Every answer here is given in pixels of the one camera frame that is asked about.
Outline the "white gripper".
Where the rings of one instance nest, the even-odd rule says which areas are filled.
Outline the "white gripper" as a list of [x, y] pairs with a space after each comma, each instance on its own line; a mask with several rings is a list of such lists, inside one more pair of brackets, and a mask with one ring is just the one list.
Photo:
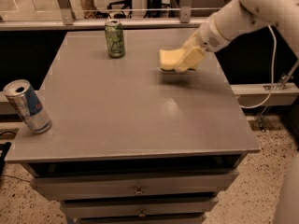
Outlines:
[[206, 50], [217, 52], [227, 47], [231, 43], [229, 25], [229, 17], [220, 12], [209, 16], [200, 25], [198, 34], [193, 32], [181, 46], [181, 55], [174, 66], [174, 70], [182, 73], [189, 69], [195, 69], [204, 60]]

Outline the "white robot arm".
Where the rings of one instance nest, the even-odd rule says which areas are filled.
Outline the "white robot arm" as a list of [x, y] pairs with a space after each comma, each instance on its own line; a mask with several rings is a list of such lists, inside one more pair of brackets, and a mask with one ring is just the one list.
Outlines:
[[232, 0], [210, 15], [182, 46], [174, 69], [196, 67], [208, 51], [217, 52], [240, 35], [275, 26], [295, 55], [299, 55], [299, 0]]

